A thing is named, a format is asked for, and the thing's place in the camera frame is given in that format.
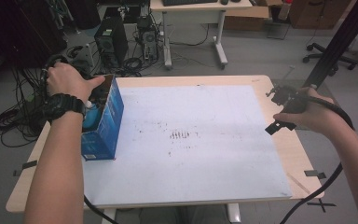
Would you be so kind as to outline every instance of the desk leg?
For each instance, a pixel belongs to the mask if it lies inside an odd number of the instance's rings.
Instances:
[[[171,49],[170,49],[170,39],[167,33],[167,12],[162,12],[162,30],[164,32],[164,62],[165,67],[169,70],[172,69],[172,60],[171,60]]]
[[[219,13],[219,24],[217,27],[217,36],[213,37],[214,45],[216,46],[217,54],[219,55],[220,63],[222,65],[222,69],[225,68],[226,64],[228,64],[226,54],[223,51],[221,39],[223,33],[223,25],[225,24],[225,10],[220,11]]]
[[[228,220],[231,223],[241,223],[240,205],[237,203],[227,204]]]
[[[103,213],[104,213],[105,215],[107,215],[108,217],[112,218],[113,220],[115,220],[115,217],[116,217],[116,208],[108,208],[108,209],[105,209],[105,210],[103,211]],[[102,224],[110,224],[110,222],[103,218]]]

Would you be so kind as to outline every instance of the table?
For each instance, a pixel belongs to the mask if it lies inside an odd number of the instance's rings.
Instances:
[[[167,36],[167,26],[170,23],[218,23],[217,36],[213,37],[217,54],[219,55],[222,69],[228,63],[225,52],[223,51],[221,38],[225,14],[228,9],[241,9],[251,7],[248,0],[242,0],[238,3],[229,1],[227,5],[222,5],[220,0],[216,3],[204,3],[182,6],[162,5],[162,0],[151,0],[150,9],[152,12],[162,12],[162,23],[164,31],[164,62],[168,69],[172,69],[170,40]]]
[[[280,107],[273,104],[266,92],[272,88],[272,84],[266,76],[214,76],[214,77],[125,77],[117,79],[118,86],[124,87],[180,87],[180,86],[222,86],[222,85],[250,85],[255,91],[255,97],[263,112],[266,123],[273,121],[272,115],[281,110]],[[34,150],[31,153],[29,161],[38,160],[43,149],[44,142],[48,135],[49,126],[46,125],[42,131]],[[272,136],[272,140],[277,149],[279,158],[281,159],[282,168],[286,173],[286,177],[292,191],[290,199],[302,199],[314,192],[321,186],[317,177],[305,176],[305,170],[313,170],[307,154],[304,151],[296,132],[290,132],[282,129]],[[7,211],[23,212],[25,208],[26,198],[32,182],[35,167],[23,170],[16,187],[7,202]],[[238,210],[238,200],[224,201],[220,203],[228,203],[232,210]],[[137,204],[136,206],[152,206],[153,204]],[[177,205],[175,203],[159,205]],[[101,208],[123,208],[125,206],[100,206]],[[238,220],[238,214],[233,215],[233,220]]]

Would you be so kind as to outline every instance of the office chair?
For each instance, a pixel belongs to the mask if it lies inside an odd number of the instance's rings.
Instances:
[[[313,59],[313,58],[321,58],[322,55],[324,54],[325,52],[325,48],[320,46],[319,44],[316,44],[316,43],[312,43],[311,45],[308,45],[307,46],[307,51],[311,51],[313,50],[314,48],[316,48],[317,50],[319,50],[321,53],[316,53],[316,54],[309,54],[307,55],[306,57],[303,58],[303,63],[308,63],[310,61],[310,59]],[[339,57],[338,59],[339,61],[342,61],[344,63],[349,63],[350,65],[348,66],[348,69],[349,70],[353,70],[353,68],[356,66],[356,64],[358,64],[357,61],[355,61],[354,59],[351,59],[351,58],[348,58],[348,57],[345,57],[345,56],[341,56]],[[336,63],[329,76],[333,76],[336,72],[338,71],[338,64]]]

